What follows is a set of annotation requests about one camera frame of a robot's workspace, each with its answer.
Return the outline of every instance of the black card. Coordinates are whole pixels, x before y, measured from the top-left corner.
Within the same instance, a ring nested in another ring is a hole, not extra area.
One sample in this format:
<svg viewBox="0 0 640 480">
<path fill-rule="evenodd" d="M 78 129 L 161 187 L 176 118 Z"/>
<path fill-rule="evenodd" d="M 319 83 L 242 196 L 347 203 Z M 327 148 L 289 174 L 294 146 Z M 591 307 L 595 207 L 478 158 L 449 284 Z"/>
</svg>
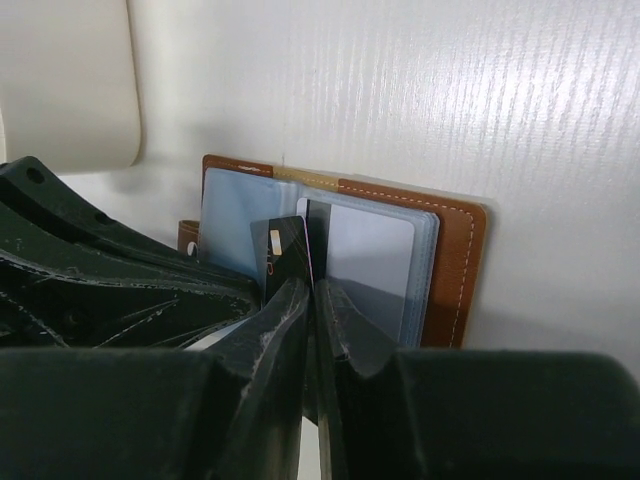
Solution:
<svg viewBox="0 0 640 480">
<path fill-rule="evenodd" d="M 289 278 L 302 279 L 313 287 L 307 226 L 303 217 L 269 220 L 265 301 L 268 302 Z"/>
</svg>

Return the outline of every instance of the card holder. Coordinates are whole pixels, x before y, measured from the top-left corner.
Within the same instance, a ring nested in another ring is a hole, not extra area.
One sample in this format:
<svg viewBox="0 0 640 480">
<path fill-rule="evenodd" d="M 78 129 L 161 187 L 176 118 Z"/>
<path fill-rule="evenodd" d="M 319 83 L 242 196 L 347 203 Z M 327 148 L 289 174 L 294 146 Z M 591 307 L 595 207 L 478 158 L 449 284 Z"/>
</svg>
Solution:
<svg viewBox="0 0 640 480">
<path fill-rule="evenodd" d="M 412 191 L 349 177 L 307 172 L 216 155 L 203 158 L 203 178 L 209 168 L 256 177 L 300 182 L 309 187 L 435 213 L 440 220 L 422 346 L 456 348 L 462 345 L 482 261 L 487 212 L 476 202 L 444 193 Z M 194 246 L 197 222 L 181 222 L 178 244 Z"/>
<path fill-rule="evenodd" d="M 436 215 L 217 168 L 207 170 L 204 187 L 199 258 L 251 276 L 264 291 L 266 241 L 256 240 L 266 240 L 261 230 L 269 219 L 295 215 L 299 199 L 329 205 L 327 276 L 340 281 L 354 304 L 391 338 L 420 344 Z M 348 224 L 334 221 L 340 212 L 348 212 Z M 354 221 L 360 221 L 355 228 Z M 261 244 L 264 252 L 258 250 Z"/>
</svg>

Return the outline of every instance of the brown leather card holder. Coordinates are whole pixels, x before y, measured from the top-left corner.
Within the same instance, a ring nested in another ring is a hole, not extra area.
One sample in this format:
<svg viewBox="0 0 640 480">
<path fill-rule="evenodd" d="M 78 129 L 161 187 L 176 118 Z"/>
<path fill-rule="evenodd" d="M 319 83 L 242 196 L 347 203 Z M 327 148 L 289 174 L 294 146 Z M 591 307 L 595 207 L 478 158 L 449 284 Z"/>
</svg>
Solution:
<svg viewBox="0 0 640 480">
<path fill-rule="evenodd" d="M 487 212 L 481 204 L 439 194 L 216 155 L 206 155 L 202 166 L 203 178 L 208 168 L 221 168 L 248 175 L 297 181 L 314 188 L 438 215 L 440 230 L 421 345 L 449 348 L 462 345 L 487 228 Z M 190 245 L 193 248 L 197 244 L 197 238 L 197 222 L 180 222 L 179 250 L 187 252 Z"/>
</svg>

